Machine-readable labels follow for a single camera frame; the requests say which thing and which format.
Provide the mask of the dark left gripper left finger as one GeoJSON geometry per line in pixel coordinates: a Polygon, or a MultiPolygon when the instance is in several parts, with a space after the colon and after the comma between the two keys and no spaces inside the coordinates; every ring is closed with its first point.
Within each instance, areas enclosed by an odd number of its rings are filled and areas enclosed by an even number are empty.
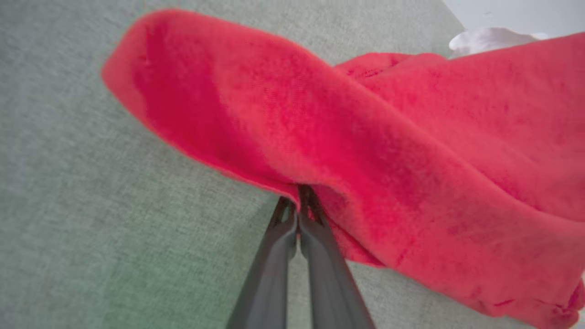
{"type": "Polygon", "coordinates": [[[280,198],[247,273],[228,329],[286,329],[288,264],[295,256],[294,204],[280,198]]]}

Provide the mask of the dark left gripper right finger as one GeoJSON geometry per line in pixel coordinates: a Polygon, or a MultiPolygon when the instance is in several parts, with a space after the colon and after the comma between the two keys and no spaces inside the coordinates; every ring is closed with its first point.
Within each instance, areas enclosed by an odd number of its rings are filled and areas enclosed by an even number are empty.
{"type": "Polygon", "coordinates": [[[342,257],[316,193],[299,187],[301,250],[308,261],[314,329],[373,329],[365,305],[342,257]]]}

